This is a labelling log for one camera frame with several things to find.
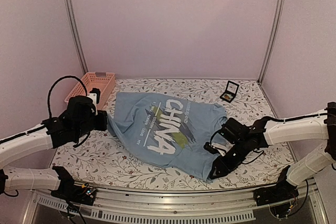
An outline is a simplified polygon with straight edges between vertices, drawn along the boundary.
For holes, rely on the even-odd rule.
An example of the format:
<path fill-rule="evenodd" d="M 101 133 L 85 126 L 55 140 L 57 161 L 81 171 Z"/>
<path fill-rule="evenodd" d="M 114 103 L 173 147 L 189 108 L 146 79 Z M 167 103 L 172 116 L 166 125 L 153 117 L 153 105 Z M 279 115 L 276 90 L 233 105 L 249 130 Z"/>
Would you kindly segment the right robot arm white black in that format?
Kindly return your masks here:
<path fill-rule="evenodd" d="M 282 142 L 324 140 L 300 161 L 284 168 L 271 196 L 284 200 L 304 180 L 335 163 L 335 102 L 329 102 L 318 112 L 287 119 L 270 116 L 246 126 L 230 118 L 217 132 L 232 147 L 213 161 L 210 179 L 221 178 L 233 172 L 255 149 L 267 148 Z"/>

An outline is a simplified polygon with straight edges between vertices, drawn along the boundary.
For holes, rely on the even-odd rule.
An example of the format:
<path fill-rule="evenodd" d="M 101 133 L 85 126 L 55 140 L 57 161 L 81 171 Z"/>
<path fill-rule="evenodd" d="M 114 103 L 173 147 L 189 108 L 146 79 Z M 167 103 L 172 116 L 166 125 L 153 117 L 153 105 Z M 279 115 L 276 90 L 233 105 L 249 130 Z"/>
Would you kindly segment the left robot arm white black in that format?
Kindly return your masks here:
<path fill-rule="evenodd" d="M 19 189 L 46 189 L 73 200 L 79 186 L 62 166 L 49 169 L 15 168 L 9 165 L 23 157 L 68 143 L 77 148 L 91 131 L 107 130 L 107 112 L 97 109 L 92 97 L 71 98 L 59 116 L 50 116 L 34 128 L 1 140 L 1 193 Z"/>

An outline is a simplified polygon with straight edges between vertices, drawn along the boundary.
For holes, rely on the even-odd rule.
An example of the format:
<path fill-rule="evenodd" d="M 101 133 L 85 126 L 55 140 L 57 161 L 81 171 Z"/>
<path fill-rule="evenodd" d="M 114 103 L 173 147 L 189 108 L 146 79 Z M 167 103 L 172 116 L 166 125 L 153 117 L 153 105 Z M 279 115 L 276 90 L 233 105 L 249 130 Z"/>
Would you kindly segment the light blue printed t-shirt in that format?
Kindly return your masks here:
<path fill-rule="evenodd" d="M 177 168 L 211 182 L 213 161 L 204 149 L 227 121 L 220 104 L 188 101 L 158 93 L 119 92 L 108 131 L 140 161 L 160 168 Z"/>

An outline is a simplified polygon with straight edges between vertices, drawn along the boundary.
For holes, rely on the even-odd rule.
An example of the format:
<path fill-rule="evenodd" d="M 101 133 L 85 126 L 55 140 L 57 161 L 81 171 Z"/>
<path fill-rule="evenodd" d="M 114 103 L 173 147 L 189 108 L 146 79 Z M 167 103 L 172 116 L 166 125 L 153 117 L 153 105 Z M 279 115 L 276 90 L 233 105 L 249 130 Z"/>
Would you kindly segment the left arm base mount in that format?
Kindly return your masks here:
<path fill-rule="evenodd" d="M 62 180 L 58 189 L 52 190 L 50 194 L 65 201 L 92 206 L 96 198 L 97 189 L 88 183 L 75 185 L 73 180 Z"/>

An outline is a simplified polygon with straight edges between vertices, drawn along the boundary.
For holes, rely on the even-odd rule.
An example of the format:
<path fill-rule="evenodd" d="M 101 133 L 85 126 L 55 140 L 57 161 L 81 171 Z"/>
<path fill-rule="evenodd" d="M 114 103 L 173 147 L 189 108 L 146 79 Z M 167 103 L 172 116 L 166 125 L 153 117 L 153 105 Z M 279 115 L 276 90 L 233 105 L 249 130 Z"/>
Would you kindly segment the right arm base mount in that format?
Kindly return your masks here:
<path fill-rule="evenodd" d="M 278 183 L 270 187 L 260 187 L 253 191 L 253 198 L 257 206 L 265 206 L 286 201 L 284 204 L 269 207 L 269 211 L 276 219 L 288 219 L 289 217 L 297 214 L 307 201 L 309 192 L 309 183 L 307 179 L 305 180 L 305 183 L 306 194 L 299 207 L 298 189 L 297 187 L 293 187 L 291 184 L 285 185 Z"/>

